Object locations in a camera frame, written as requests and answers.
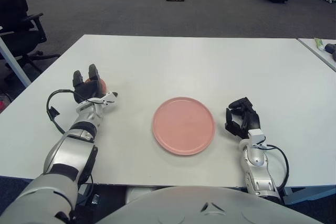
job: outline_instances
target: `white table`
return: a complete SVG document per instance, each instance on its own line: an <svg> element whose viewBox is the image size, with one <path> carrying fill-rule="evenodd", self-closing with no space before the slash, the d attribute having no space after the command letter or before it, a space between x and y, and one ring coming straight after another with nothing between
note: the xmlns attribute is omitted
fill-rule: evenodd
<svg viewBox="0 0 336 224"><path fill-rule="evenodd" d="M314 39L299 39L299 41L336 72L336 61L332 59L330 53L326 51L320 51L316 47L316 42ZM334 39L323 39L322 42L324 46L326 46L326 44L336 44L336 40Z"/></svg>
<svg viewBox="0 0 336 224"><path fill-rule="evenodd" d="M287 186L335 184L336 75L295 39L171 38L84 35L0 115L0 175L35 178L61 137L46 114L54 90L72 87L95 63L108 89L119 93L96 138L93 177L100 184L242 187L239 138L224 130L224 110L247 96L269 144L290 163ZM203 152L175 156L156 142L152 116L165 100L204 103L216 134ZM51 101L65 128L76 118L70 94ZM279 185L281 154L268 153Z"/></svg>

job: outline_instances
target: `office chair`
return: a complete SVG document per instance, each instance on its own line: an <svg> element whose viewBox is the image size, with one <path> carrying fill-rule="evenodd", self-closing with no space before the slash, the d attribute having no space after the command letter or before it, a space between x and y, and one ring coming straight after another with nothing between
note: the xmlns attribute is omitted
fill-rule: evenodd
<svg viewBox="0 0 336 224"><path fill-rule="evenodd" d="M46 42L47 37L39 20L43 13L28 16L27 11L26 0L0 0L0 26L3 28L0 30L0 36L14 57L21 56L17 60L21 67L28 63L36 71L42 73L42 70L33 63L33 60L50 59L60 55L43 56L41 51L28 55L39 43ZM32 30L35 27L32 21L34 21L37 30Z"/></svg>

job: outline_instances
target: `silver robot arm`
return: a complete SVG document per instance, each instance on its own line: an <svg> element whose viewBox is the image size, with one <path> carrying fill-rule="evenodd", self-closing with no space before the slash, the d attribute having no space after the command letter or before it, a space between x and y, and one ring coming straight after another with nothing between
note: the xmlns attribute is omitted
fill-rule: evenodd
<svg viewBox="0 0 336 224"><path fill-rule="evenodd" d="M259 116L252 106L247 97L231 103L226 109L225 129L243 139L239 144L239 149L243 152L240 163L245 173L245 183L249 194L281 203L278 189L268 171L268 158L264 153L265 150L270 149L267 148L266 137L260 129ZM241 117L243 120L241 126L233 121L232 115ZM283 151L281 153L285 158L287 168L286 177L282 183L284 186L288 179L289 167L285 154Z"/></svg>
<svg viewBox="0 0 336 224"><path fill-rule="evenodd" d="M265 135L261 129L249 130L248 135L248 139L239 143L239 149L243 152L240 163L245 173L247 191L249 194L281 202L277 187L268 171L268 158L260 148L267 148Z"/></svg>
<svg viewBox="0 0 336 224"><path fill-rule="evenodd" d="M70 130L50 150L44 171L4 211L0 223L69 223L74 218L78 187L91 174L98 148L94 145L103 109L116 93L83 101Z"/></svg>

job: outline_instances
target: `round plate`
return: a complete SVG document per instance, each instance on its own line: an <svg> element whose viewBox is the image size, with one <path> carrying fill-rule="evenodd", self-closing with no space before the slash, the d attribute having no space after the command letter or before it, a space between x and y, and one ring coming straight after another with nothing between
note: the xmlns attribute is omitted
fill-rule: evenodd
<svg viewBox="0 0 336 224"><path fill-rule="evenodd" d="M215 122L202 103L187 97L172 98L155 112L153 134L166 150L193 155L210 145Z"/></svg>

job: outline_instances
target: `wire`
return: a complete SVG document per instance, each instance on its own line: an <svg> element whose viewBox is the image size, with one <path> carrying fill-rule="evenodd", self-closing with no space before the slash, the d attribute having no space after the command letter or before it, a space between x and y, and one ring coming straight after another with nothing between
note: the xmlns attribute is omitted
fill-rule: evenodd
<svg viewBox="0 0 336 224"><path fill-rule="evenodd" d="M86 201L91 196L91 194L93 192L93 178L92 178L92 174L90 174L90 178L91 178L90 191L89 191L89 193L87 194L87 196L83 200L81 200L80 202L76 203L76 206L82 204L84 201Z"/></svg>
<svg viewBox="0 0 336 224"><path fill-rule="evenodd" d="M277 188L278 191L281 191L282 189L284 189L284 187L285 187L285 185L286 185L286 183L288 181L288 177L289 177L289 164L288 164L288 160L287 160L287 157L286 157L285 153L282 151L282 149L280 149L279 147L277 147L275 145L271 145L271 144L268 144L267 146L270 146L271 148L260 148L260 147L258 147L258 149L266 150L266 151L277 149L279 152L281 152L281 154L284 156L283 158L285 159L285 163L286 163L286 175L285 175L285 178L282 181L281 185Z"/></svg>
<svg viewBox="0 0 336 224"><path fill-rule="evenodd" d="M56 90L54 91L53 93L51 93L48 97L48 100L47 100L47 114L49 116L49 119L53 122L53 124L56 126L56 128L59 130L60 133L64 134L65 131L62 129L61 126L59 126L59 124L55 121L55 117L56 116L52 116L51 112L50 112L50 108L49 108L49 103L50 103L50 99L55 95L55 94L59 94L59 93L72 93L72 94L75 94L77 96L79 96L81 99L83 99L84 101L87 101L87 102L91 102L93 104L104 104L103 102L92 102L92 101L89 101L88 99L85 99L83 96L81 96L79 93L75 92L75 91L72 91L70 89L59 89L59 90Z"/></svg>

